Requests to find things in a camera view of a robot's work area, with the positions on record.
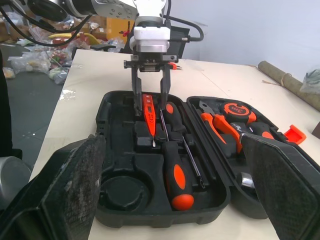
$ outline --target gray floor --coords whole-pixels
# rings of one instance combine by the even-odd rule
[[[5,67],[10,67],[9,56],[21,56],[28,51],[21,46],[1,44],[0,49]],[[33,169],[63,86],[40,72],[21,72],[7,80],[7,86],[13,147],[22,150],[22,160]]]

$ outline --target white wall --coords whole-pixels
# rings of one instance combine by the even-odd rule
[[[171,15],[208,25],[205,40],[187,43],[183,58],[250,65],[266,60],[301,81],[320,65],[319,0],[172,0]]]

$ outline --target black cable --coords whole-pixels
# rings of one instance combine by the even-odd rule
[[[81,28],[83,27],[83,25],[85,25],[86,22],[82,22],[80,23],[78,26],[79,28],[75,31],[75,33],[65,42],[62,42],[62,43],[57,43],[57,44],[49,44],[49,43],[43,43],[43,42],[39,42],[39,41],[36,41],[34,39],[32,39],[31,37],[25,35],[12,21],[11,19],[8,17],[8,15],[6,14],[6,12],[3,10],[2,7],[0,7],[0,12],[2,13],[3,17],[8,21],[8,23],[14,28],[14,30],[16,30],[21,36],[23,36],[25,39],[29,40],[30,42],[32,43],[35,43],[35,44],[39,44],[41,46],[46,46],[46,47],[61,47],[61,46],[64,46],[68,43],[70,43],[76,36],[77,34],[80,32]]]
[[[169,20],[170,12],[171,12],[171,0],[168,0],[168,9],[166,10],[166,17],[165,17],[167,21]]]
[[[86,23],[91,16],[87,16],[78,26],[75,26],[73,28],[67,29],[67,30],[57,30],[55,28],[49,28],[44,26],[43,24],[41,24],[40,22],[38,22],[37,20],[33,19],[32,17],[27,16],[23,11],[21,11],[16,5],[14,5],[13,3],[9,4],[14,10],[16,10],[21,16],[23,16],[25,19],[27,19],[30,23],[32,23],[33,25],[38,26],[39,28],[42,28],[50,33],[58,33],[58,34],[66,34],[66,33],[71,33],[73,31],[77,31],[79,26],[84,22]]]
[[[181,24],[189,25],[189,26],[197,29],[199,34],[200,34],[200,37],[188,36],[187,39],[183,39],[182,37],[180,37],[180,38],[170,39],[170,41],[173,41],[173,42],[200,42],[200,41],[202,41],[204,39],[204,37],[205,37],[204,31],[202,31],[201,27],[199,27],[197,24],[195,24],[193,22],[190,22],[190,21],[182,20],[180,18],[176,18],[176,17],[173,17],[173,16],[169,16],[169,19],[172,20],[172,21],[181,23]]]

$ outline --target table surface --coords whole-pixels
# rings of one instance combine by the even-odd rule
[[[31,179],[46,164],[54,151],[96,131],[96,114],[104,94],[132,90],[131,71],[124,69],[130,55],[78,50],[46,132]],[[170,94],[183,101],[190,96],[237,99],[257,108],[281,132],[295,125],[307,136],[300,145],[320,164],[320,140],[311,132],[320,121],[320,112],[287,89],[275,84],[254,67],[181,59],[183,70],[171,71]],[[139,73],[142,90],[160,92],[159,72]],[[212,223],[178,224],[169,228],[124,226],[120,229],[102,225],[96,219],[90,240],[272,240],[278,239],[268,219],[251,219],[230,204]]]

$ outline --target pliers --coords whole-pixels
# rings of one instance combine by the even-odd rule
[[[178,66],[174,62],[169,62],[168,64],[169,64],[171,70],[182,70],[182,67]]]

